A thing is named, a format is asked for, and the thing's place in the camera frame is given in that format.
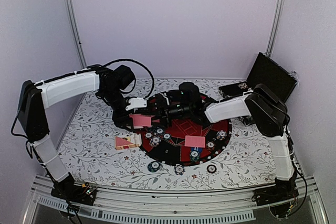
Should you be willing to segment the red card bundle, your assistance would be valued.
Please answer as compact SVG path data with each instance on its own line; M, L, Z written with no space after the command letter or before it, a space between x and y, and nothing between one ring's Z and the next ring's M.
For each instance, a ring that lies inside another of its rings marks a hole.
M152 126L152 116L150 115L130 114L129 117L132 119L134 127L151 127Z

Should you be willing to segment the red playing card deck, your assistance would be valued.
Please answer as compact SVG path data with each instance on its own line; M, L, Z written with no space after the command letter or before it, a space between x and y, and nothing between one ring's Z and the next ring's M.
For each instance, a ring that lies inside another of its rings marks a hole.
M140 147L142 144L142 137L140 134L122 134L114 138L114 148L116 150L124 150L128 148Z

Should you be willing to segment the poker chips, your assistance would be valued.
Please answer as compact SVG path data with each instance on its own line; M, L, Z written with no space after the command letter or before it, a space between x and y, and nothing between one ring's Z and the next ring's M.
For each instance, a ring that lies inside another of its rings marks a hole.
M149 145L151 147L157 147L160 144L160 142L161 142L161 138L158 136L154 136L150 139Z
M227 133L224 130L220 130L216 133L216 139L218 141L223 141L226 138L226 136L227 136Z

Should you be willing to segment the dealt red card seat four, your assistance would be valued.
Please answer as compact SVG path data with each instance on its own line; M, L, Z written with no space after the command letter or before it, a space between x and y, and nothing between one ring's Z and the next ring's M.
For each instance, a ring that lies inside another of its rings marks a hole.
M204 136L187 135L185 137L184 146L204 148L205 142L206 138Z

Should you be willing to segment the green chips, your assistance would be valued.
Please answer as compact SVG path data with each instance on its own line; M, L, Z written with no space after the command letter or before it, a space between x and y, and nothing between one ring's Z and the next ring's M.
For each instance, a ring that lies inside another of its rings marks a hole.
M192 147L190 151L190 160L191 162L197 162L200 159L202 148Z

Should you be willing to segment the green poker chip stack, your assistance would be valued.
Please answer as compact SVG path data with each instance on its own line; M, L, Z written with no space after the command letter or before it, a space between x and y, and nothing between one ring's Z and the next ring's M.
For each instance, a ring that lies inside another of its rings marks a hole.
M155 173L160 169L160 163L157 161L153 161L151 163L148 164L148 171Z

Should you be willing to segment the blue beige poker chip stack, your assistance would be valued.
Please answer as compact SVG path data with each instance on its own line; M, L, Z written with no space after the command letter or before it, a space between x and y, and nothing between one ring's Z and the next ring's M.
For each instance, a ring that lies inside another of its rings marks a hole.
M184 166L177 164L174 166L174 172L176 175L182 176L185 173Z

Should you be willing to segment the red brown poker chip stack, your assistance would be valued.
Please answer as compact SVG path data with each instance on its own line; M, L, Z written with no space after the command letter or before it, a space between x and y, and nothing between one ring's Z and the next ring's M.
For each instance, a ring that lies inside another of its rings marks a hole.
M208 173L213 174L217 171L217 167L215 165L208 165L206 170Z

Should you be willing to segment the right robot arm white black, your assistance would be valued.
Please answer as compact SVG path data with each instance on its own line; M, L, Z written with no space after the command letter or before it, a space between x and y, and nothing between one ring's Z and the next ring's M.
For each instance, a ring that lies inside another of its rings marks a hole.
M285 104L265 85L229 99L216 101L191 83L149 98L146 112L153 125L142 133L141 148L157 163L174 167L177 175L186 166L210 163L227 151L232 118L251 116L269 142L276 167L271 196L284 200L295 187L297 171L292 163L290 121Z

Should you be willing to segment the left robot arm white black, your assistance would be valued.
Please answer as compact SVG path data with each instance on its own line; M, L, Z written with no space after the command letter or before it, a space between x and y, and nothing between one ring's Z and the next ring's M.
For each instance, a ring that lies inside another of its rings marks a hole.
M50 80L27 80L23 83L14 122L22 126L20 136L30 144L29 152L37 156L58 192L67 200L77 197L78 188L52 140L48 109L64 100L95 92L99 99L111 107L115 126L127 129L131 125L131 118L122 91L134 81L135 75L130 67L120 65L112 70L95 65Z

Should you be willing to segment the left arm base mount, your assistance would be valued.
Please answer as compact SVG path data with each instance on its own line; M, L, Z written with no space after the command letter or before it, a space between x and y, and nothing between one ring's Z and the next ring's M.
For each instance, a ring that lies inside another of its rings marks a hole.
M56 198L67 199L70 202L93 206L97 195L97 188L88 183L76 185L72 180L64 180L56 182L51 195Z

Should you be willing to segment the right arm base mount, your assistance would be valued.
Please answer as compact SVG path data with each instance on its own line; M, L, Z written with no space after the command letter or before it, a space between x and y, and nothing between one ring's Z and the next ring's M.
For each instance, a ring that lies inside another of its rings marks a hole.
M274 217L280 219L291 214L298 196L296 186L293 189L288 189L285 186L271 186L254 190L251 200L257 206L275 204L270 206L269 210Z

